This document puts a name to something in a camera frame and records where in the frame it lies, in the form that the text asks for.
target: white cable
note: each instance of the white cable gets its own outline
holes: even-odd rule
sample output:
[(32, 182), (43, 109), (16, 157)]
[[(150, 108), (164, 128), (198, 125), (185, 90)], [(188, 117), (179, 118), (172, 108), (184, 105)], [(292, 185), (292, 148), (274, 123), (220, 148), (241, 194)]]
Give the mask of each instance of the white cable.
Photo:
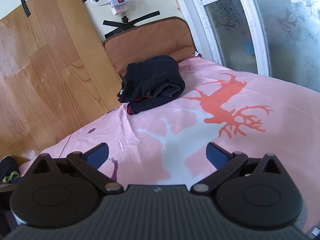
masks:
[(104, 5), (108, 5), (110, 4), (110, 1), (107, 1), (105, 3), (98, 3), (95, 0), (90, 0), (94, 5), (98, 5), (98, 6), (104, 6)]

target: orange deer print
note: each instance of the orange deer print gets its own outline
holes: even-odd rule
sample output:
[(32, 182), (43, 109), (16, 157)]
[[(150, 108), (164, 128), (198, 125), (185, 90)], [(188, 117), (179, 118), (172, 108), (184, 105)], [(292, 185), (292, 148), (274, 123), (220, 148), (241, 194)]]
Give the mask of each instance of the orange deer print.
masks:
[[(242, 134), (243, 136), (247, 136), (243, 131), (241, 131), (240, 125), (245, 125), (251, 129), (255, 129), (260, 132), (265, 132), (266, 130), (260, 128), (262, 125), (261, 119), (254, 120), (254, 118), (257, 119), (257, 116), (246, 115), (246, 114), (243, 114), (242, 111), (247, 110), (247, 109), (260, 108), (260, 109), (265, 110), (266, 113), (269, 114), (270, 112), (273, 112), (272, 110), (267, 109), (267, 107), (270, 107), (270, 106), (246, 106), (246, 107), (239, 109), (237, 112), (235, 109), (233, 109), (231, 111), (227, 111), (221, 107), (231, 97), (238, 94), (247, 84), (247, 82), (245, 82), (245, 81), (244, 82), (237, 81), (236, 76), (234, 76), (230, 73), (221, 73), (221, 74), (229, 75), (231, 77), (229, 82), (218, 80), (218, 81), (214, 81), (214, 82), (208, 82), (208, 83), (201, 84), (201, 85), (205, 85), (205, 84), (210, 84), (210, 83), (220, 83), (221, 88), (216, 90), (215, 92), (213, 92), (212, 95), (207, 96), (205, 93), (203, 93), (199, 89), (193, 89), (193, 90), (199, 92), (200, 97), (194, 97), (194, 98), (185, 97), (185, 98), (190, 99), (190, 100), (200, 101), (200, 106), (202, 107), (202, 109), (205, 112), (213, 115), (212, 118), (204, 119), (205, 123), (227, 122), (227, 124), (220, 129), (219, 137), (221, 136), (222, 132), (225, 131), (227, 133), (227, 135), (229, 136), (229, 138), (231, 139), (232, 138), (231, 131), (232, 131), (233, 127), (235, 127), (233, 129), (234, 134), (239, 133), (239, 134)], [(235, 118), (238, 116), (242, 117), (243, 122), (238, 122), (235, 120)]]

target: pink bedsheet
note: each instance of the pink bedsheet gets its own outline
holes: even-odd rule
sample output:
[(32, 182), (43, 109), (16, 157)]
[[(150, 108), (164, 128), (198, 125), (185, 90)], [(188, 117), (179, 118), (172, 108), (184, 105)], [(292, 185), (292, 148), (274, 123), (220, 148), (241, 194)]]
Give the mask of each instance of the pink bedsheet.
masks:
[[(320, 94), (292, 83), (236, 72), (202, 58), (179, 63), (182, 96), (129, 116), (126, 104), (44, 150), (53, 158), (101, 142), (109, 159), (99, 168), (128, 184), (186, 184), (216, 169), (205, 148), (215, 142), (249, 157), (277, 155), (307, 205), (308, 231), (320, 220)], [(21, 166), (24, 172), (30, 163)]]

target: brown cushion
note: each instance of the brown cushion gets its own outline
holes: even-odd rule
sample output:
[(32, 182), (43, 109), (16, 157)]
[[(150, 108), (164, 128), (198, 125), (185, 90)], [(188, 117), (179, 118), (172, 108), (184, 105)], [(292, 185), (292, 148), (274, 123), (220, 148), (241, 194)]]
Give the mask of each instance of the brown cushion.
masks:
[(168, 55), (177, 62), (195, 55), (188, 24), (181, 18), (169, 17), (115, 34), (104, 42), (106, 52), (123, 77), (129, 63)]

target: black shoe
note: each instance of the black shoe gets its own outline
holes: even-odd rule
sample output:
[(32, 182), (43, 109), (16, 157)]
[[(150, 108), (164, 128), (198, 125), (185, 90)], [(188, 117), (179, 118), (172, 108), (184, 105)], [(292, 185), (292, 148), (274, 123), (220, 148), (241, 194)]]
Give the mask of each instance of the black shoe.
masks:
[(19, 167), (11, 156), (6, 156), (0, 161), (0, 182), (6, 182), (18, 178)]

